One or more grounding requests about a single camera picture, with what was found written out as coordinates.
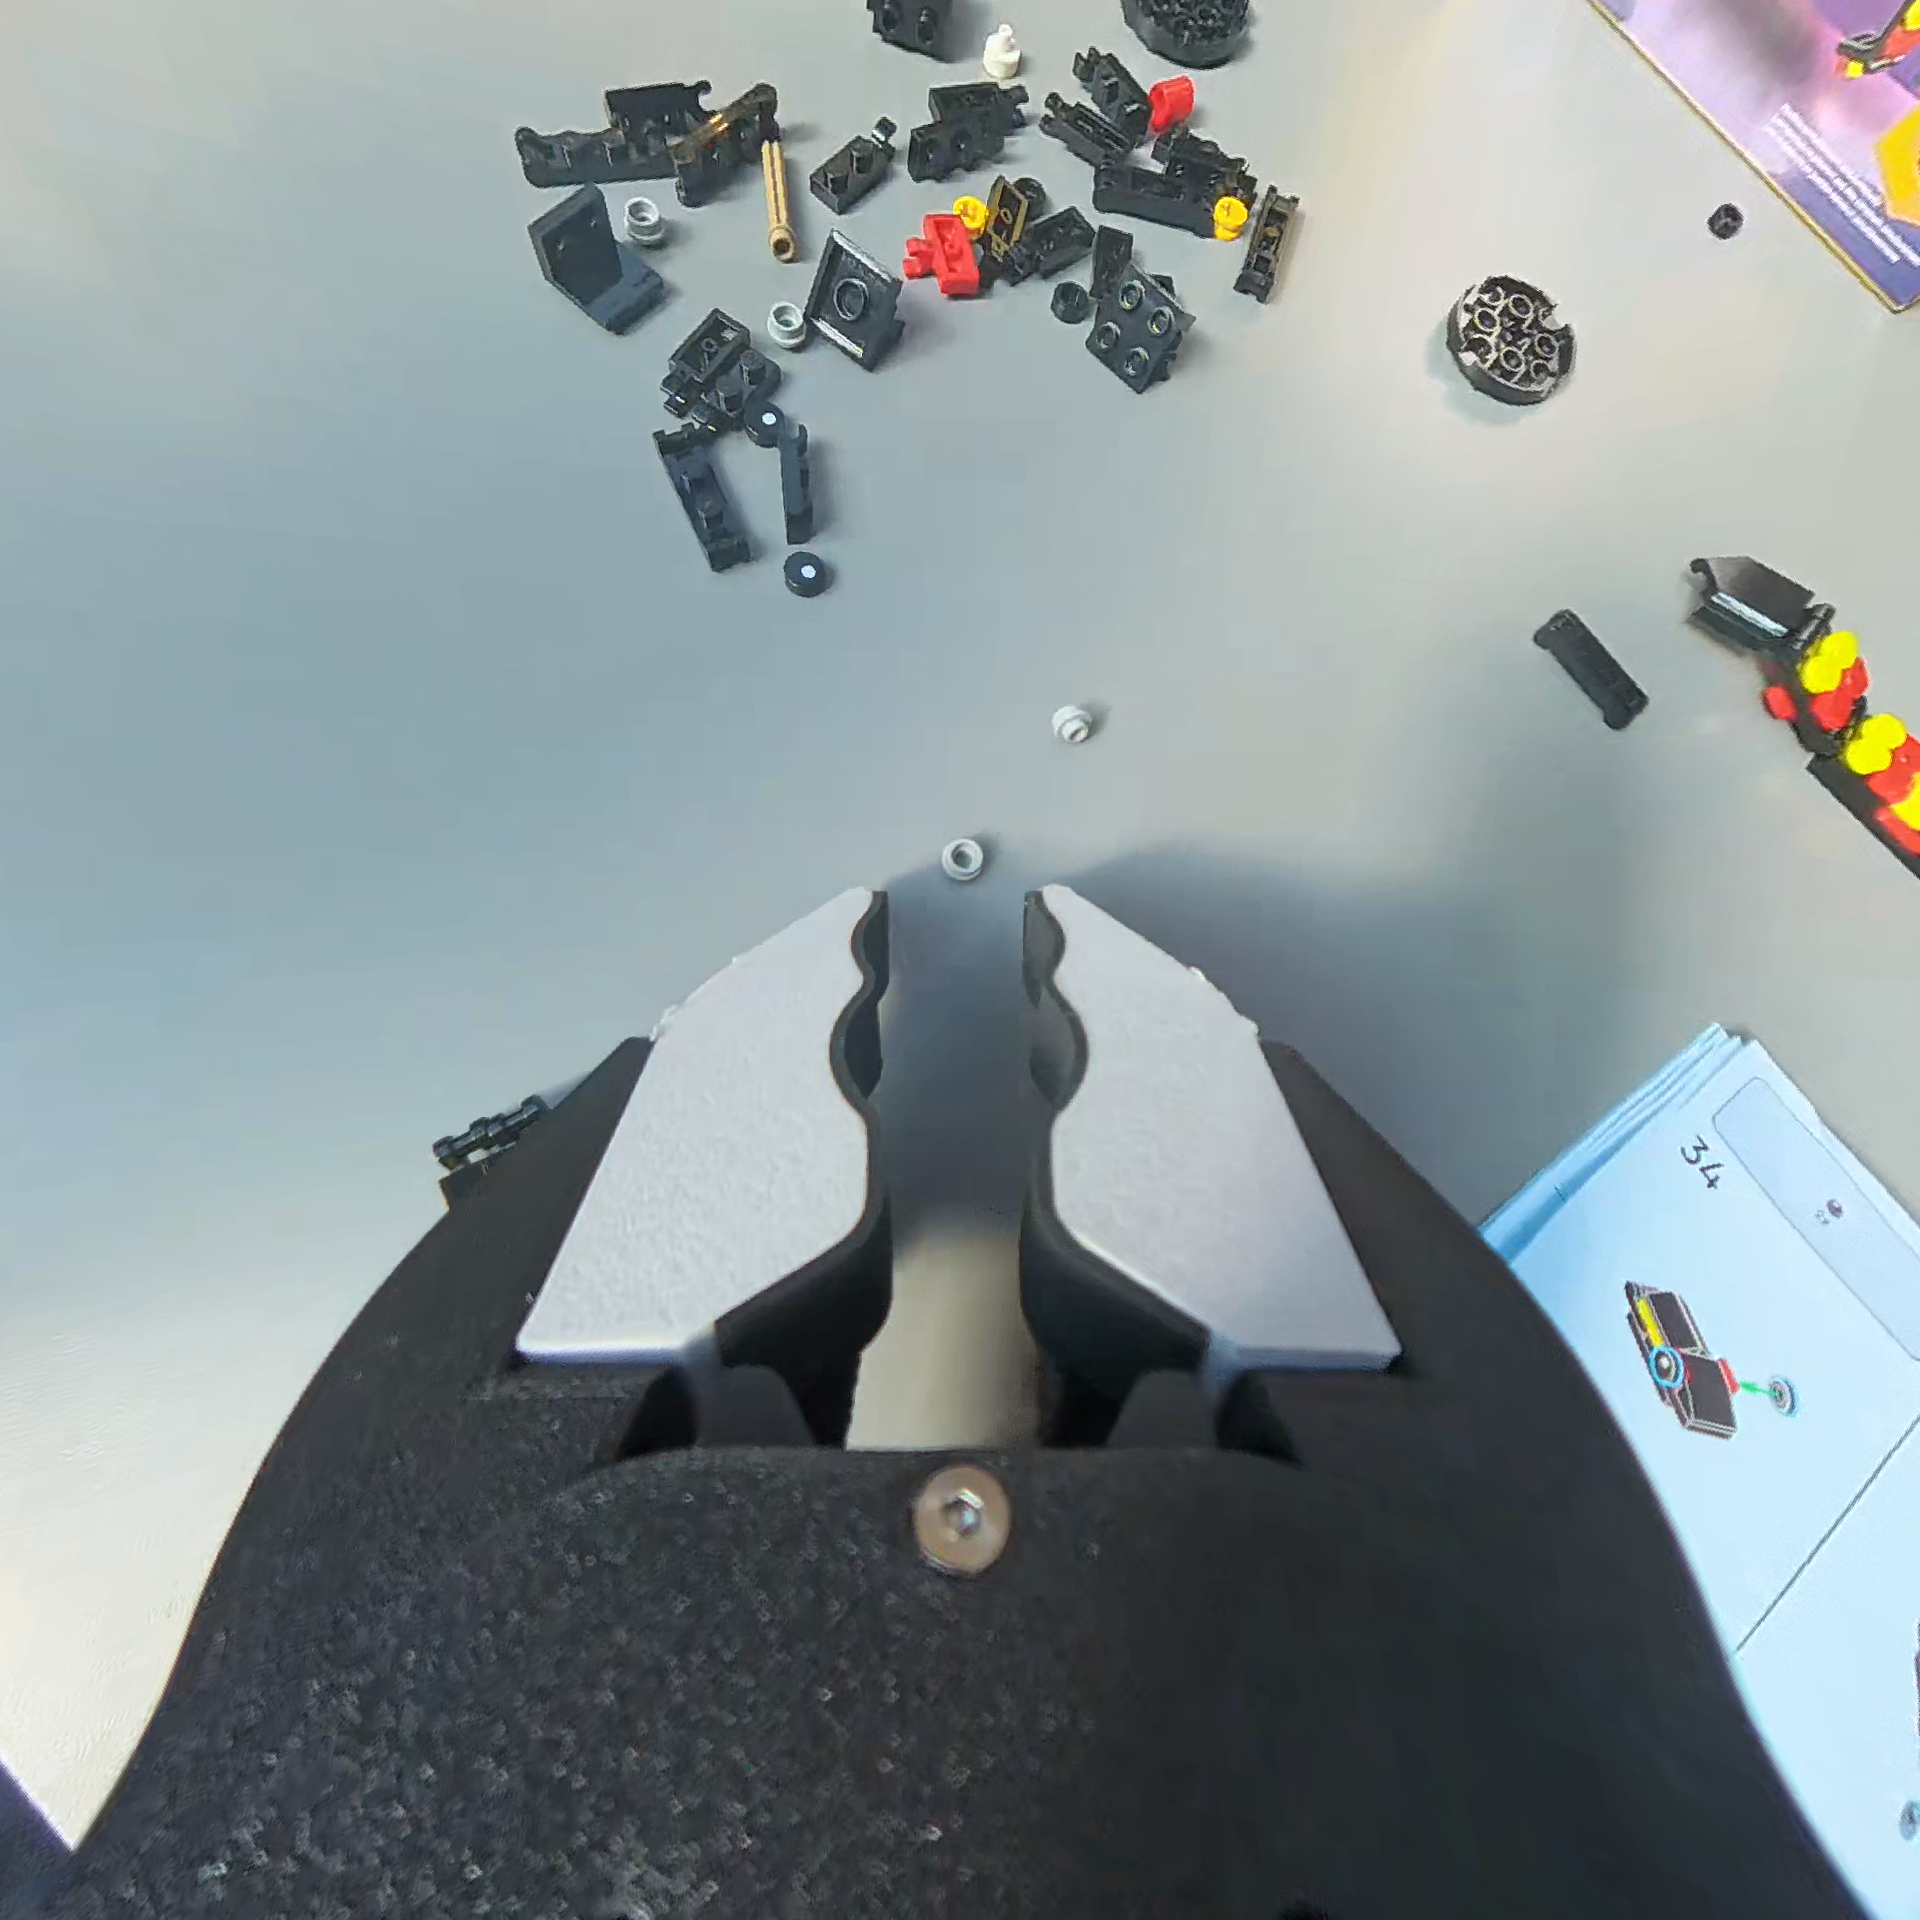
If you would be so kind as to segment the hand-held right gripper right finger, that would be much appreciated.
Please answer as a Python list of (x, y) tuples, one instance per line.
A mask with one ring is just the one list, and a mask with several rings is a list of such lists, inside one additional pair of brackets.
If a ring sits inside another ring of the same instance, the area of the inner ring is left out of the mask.
[(1260, 1026), (1199, 969), (1067, 884), (1022, 902), (1042, 1129), (1019, 1309), (1054, 1377), (1124, 1396), (1186, 1374), (1390, 1367), (1402, 1343)]

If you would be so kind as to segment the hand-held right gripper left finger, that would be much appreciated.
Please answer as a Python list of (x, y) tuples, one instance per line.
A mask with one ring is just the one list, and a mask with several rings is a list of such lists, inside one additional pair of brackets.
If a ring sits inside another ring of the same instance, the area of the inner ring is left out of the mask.
[(886, 894), (852, 884), (662, 1013), (520, 1359), (857, 1366), (892, 1303), (886, 974)]

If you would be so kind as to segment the black toy brick assembly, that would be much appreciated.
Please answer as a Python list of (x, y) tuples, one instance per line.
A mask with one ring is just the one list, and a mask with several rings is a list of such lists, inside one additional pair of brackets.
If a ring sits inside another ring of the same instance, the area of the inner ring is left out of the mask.
[(502, 1159), (502, 1154), (509, 1154), (549, 1110), (550, 1103), (543, 1093), (530, 1093), (509, 1110), (477, 1116), (456, 1134), (434, 1139), (429, 1152), (439, 1166), (444, 1207), (482, 1192), (493, 1162)]

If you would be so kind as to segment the grey desk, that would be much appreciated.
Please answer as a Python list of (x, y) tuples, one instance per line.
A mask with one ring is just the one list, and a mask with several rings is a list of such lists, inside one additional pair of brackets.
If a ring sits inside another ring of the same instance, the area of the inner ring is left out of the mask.
[[(866, 1444), (1033, 1423), (1044, 879), (1469, 1217), (1710, 1020), (1917, 1206), (1917, 882), (1686, 613), (1693, 553), (1762, 556), (1917, 719), (1917, 317), (1592, 2), (1260, 2), (1196, 87), (1302, 217), (1267, 303), (1139, 233), (1196, 317), (1150, 396), (1033, 286), (793, 353), (820, 599), (773, 466), (729, 444), (757, 550), (712, 574), (653, 454), (683, 332), (803, 296), (757, 179), (632, 337), (526, 239), (510, 132), (657, 76), (772, 79), (796, 184), (932, 82), (860, 2), (2, 6), (2, 1766), (62, 1840), (442, 1212), (430, 1139), (842, 887), (894, 922)], [(1570, 326), (1539, 406), (1447, 356), (1484, 274)]]

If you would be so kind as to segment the open blue instruction booklet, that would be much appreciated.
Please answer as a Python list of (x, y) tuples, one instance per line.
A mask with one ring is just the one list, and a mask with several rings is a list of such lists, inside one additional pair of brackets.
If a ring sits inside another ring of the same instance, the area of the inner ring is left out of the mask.
[(1482, 1222), (1867, 1917), (1917, 1914), (1917, 1217), (1707, 1026)]

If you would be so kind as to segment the long black brick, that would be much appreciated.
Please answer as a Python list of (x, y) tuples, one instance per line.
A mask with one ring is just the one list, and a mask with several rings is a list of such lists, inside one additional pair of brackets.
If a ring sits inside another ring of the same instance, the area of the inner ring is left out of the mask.
[(1624, 730), (1646, 710), (1639, 680), (1619, 666), (1576, 612), (1554, 612), (1532, 642), (1563, 667), (1609, 730)]

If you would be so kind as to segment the red yellow black brick leg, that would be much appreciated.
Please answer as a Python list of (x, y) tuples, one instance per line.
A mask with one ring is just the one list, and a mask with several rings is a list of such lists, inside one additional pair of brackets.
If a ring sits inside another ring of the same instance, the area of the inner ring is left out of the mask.
[(1750, 556), (1690, 559), (1693, 622), (1753, 660), (1762, 709), (1809, 777), (1917, 873), (1917, 730), (1873, 709), (1860, 637), (1836, 607)]

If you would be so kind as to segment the pile of black toy bricks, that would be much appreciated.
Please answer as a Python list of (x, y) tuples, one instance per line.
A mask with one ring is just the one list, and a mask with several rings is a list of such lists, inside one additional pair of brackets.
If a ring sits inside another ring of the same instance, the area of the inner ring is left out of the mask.
[[(1192, 66), (1173, 66), (1150, 82), (1173, 74), (1192, 76)], [(979, 293), (1044, 283), (1052, 313), (1083, 332), (1096, 366), (1113, 370), (1132, 394), (1144, 394), (1172, 373), (1192, 310), (1172, 276), (1139, 263), (1134, 229), (1156, 226), (1213, 243), (1210, 203), (1236, 193), (1247, 203), (1247, 226), (1229, 243), (1242, 244), (1233, 292), (1267, 300), (1296, 199), (1260, 184), (1247, 162), (1194, 132), (1192, 116), (1150, 137), (1150, 82), (1139, 82), (1116, 53), (1089, 46), (1072, 56), (1072, 76), (1080, 96), (1044, 93), (1036, 129), (1090, 166), (1090, 207), (1120, 223), (1094, 223), (1072, 203), (1052, 203), (1036, 176), (996, 174), (979, 196), (987, 203), (984, 230), (974, 243)], [(666, 183), (677, 206), (694, 212), (750, 169), (760, 172), (766, 137), (782, 139), (773, 82), (753, 82), (719, 106), (707, 103), (707, 92), (706, 79), (609, 87), (606, 123), (596, 129), (513, 132), (522, 179), (559, 193), (529, 226), (540, 274), (613, 337), (650, 317), (667, 286), (649, 252), (624, 243), (623, 213), (610, 213), (606, 184)], [(804, 296), (789, 303), (809, 320), (804, 346), (824, 342), (854, 367), (880, 370), (903, 339), (904, 283), (852, 230), (827, 229)], [(809, 547), (817, 533), (810, 433), (776, 403), (780, 379), (750, 323), (723, 307), (690, 326), (666, 360), (659, 403), (670, 423), (653, 432), (653, 449), (712, 570), (753, 556), (716, 456), (732, 432), (776, 454), (786, 553)]]

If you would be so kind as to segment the black round brick plate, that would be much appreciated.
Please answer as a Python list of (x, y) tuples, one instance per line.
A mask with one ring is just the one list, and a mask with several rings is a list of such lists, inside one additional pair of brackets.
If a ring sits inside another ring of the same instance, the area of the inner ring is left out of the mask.
[(1172, 66), (1217, 69), (1236, 56), (1250, 24), (1250, 2), (1120, 2), (1124, 29)]
[(1576, 356), (1554, 300), (1507, 274), (1484, 274), (1460, 292), (1444, 317), (1444, 349), (1466, 382), (1499, 406), (1544, 403)]

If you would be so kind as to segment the purple toy brick box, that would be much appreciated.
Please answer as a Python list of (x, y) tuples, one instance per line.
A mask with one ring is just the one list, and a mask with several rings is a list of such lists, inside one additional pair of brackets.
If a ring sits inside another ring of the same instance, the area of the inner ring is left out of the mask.
[(1894, 313), (1917, 307), (1914, 2), (1596, 2)]

